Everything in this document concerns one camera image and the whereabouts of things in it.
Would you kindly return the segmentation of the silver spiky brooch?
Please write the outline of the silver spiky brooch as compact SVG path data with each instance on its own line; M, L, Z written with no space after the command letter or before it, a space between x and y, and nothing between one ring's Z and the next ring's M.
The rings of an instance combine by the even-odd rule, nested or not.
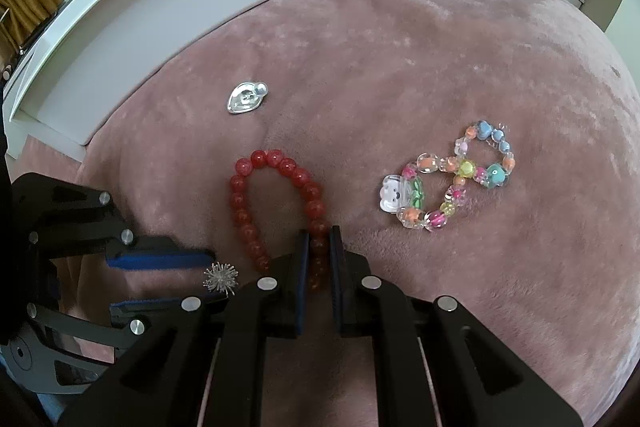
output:
M238 287L239 272L230 263L213 262L203 272L203 286L209 293L230 297Z

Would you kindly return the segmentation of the silver heart pendant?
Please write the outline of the silver heart pendant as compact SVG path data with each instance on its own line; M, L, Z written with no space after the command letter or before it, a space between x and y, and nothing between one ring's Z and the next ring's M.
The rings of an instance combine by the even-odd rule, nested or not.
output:
M239 115L258 109L269 88L264 82L244 81L239 83L230 93L227 101L229 114Z

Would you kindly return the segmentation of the pink plush blanket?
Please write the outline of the pink plush blanket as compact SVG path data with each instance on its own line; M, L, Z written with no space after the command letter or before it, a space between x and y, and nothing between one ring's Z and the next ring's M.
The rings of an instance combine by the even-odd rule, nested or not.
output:
M269 93L232 115L241 82ZM378 205L386 174L503 124L508 183L469 189L445 228ZM271 0L145 81L74 161L29 140L35 171L109 191L142 234L254 269L231 221L235 161L280 150L322 186L348 249L406 294L451 295L595 424L639 358L639 93L563 0Z

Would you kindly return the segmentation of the mustard yellow curtain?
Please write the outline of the mustard yellow curtain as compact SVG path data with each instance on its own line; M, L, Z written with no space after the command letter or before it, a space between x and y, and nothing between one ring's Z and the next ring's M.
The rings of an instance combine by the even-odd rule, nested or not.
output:
M1 0L1 40L14 53L61 6L63 0Z

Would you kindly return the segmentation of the white storage tray box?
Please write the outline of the white storage tray box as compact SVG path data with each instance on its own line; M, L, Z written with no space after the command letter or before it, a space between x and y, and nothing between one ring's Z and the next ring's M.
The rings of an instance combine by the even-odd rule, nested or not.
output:
M8 153L28 138L83 160L104 121L191 43L268 0L70 0L3 92Z

